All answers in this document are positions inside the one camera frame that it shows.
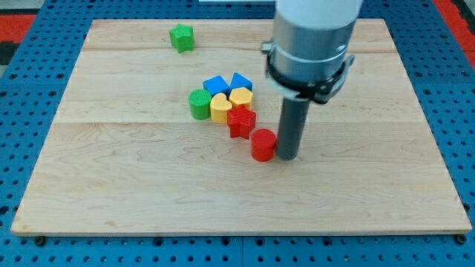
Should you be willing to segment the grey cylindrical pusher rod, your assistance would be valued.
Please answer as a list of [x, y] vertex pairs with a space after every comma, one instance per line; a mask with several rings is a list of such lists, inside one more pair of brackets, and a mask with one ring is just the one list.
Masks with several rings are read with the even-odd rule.
[[283, 99], [278, 126], [276, 155], [282, 160], [293, 160], [298, 154], [309, 109], [309, 100]]

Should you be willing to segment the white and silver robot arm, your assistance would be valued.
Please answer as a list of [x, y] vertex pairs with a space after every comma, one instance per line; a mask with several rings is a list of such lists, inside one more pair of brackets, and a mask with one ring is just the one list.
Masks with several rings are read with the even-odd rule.
[[261, 45], [266, 79], [283, 97], [276, 155], [296, 158], [311, 102], [324, 105], [342, 88], [362, 0], [277, 0], [272, 38]]

